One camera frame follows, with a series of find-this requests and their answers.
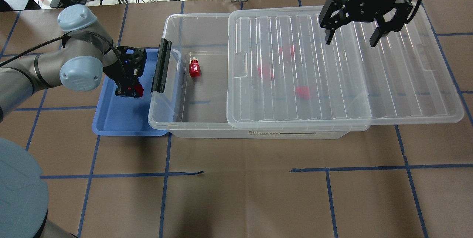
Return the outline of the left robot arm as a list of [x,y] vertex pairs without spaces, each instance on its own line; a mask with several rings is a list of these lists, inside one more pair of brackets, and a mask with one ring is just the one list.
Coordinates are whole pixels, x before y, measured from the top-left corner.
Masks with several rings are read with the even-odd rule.
[[[60,85],[73,91],[97,88],[105,75],[116,95],[143,96],[145,49],[116,46],[91,10],[82,4],[59,13],[64,34],[1,63],[1,119],[38,91]],[[40,238],[46,233],[73,238],[48,220],[48,186],[37,161],[16,143],[1,138],[1,237]]]

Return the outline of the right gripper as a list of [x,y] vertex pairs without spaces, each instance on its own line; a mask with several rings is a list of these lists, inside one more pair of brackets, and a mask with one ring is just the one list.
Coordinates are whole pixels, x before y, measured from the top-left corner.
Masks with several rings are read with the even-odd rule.
[[378,26],[370,37],[374,48],[386,33],[400,31],[411,22],[414,11],[412,0],[326,0],[318,16],[321,28],[325,28],[325,42],[330,45],[333,36],[341,26],[350,22],[371,23]]

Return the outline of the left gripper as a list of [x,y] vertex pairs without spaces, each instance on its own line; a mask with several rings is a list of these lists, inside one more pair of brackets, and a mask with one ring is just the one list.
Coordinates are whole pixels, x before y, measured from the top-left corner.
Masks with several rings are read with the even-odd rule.
[[103,68],[103,72],[116,84],[115,95],[133,98],[133,86],[141,84],[139,78],[144,73],[147,51],[144,48],[116,46],[113,50],[117,61]]

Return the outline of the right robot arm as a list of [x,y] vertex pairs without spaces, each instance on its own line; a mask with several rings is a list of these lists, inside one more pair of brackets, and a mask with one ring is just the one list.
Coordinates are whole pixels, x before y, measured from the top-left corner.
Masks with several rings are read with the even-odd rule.
[[318,21],[325,29],[325,42],[329,45],[338,28],[351,22],[376,22],[370,46],[375,47],[381,38],[392,31],[400,31],[414,12],[412,0],[326,0]]

